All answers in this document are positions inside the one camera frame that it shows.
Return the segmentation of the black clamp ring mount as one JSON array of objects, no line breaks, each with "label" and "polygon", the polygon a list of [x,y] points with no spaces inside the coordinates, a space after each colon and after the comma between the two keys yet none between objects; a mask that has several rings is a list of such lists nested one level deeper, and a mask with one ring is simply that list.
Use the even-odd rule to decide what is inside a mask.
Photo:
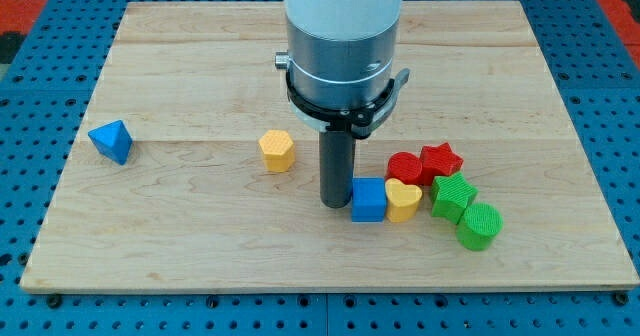
[{"label": "black clamp ring mount", "polygon": [[390,79],[383,92],[373,101],[356,109],[327,109],[305,100],[293,86],[289,72],[285,75],[287,98],[294,115],[312,129],[324,133],[343,131],[353,138],[364,140],[392,114],[401,88],[408,82],[410,70],[402,69]]}]

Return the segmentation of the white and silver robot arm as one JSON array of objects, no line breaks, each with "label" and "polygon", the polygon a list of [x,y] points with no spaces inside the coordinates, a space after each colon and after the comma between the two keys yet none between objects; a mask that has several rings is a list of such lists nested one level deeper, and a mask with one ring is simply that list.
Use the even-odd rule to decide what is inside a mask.
[{"label": "white and silver robot arm", "polygon": [[352,195],[355,149],[393,112],[410,72],[392,71],[403,0],[283,0],[284,71],[294,114],[319,134],[320,198]]}]

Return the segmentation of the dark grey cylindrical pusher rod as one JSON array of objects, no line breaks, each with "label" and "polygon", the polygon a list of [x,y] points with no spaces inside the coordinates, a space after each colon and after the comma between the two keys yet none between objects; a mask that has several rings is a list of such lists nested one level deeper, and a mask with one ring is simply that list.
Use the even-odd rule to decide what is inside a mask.
[{"label": "dark grey cylindrical pusher rod", "polygon": [[342,208],[351,200],[355,146],[347,132],[319,135],[320,197],[330,208]]}]

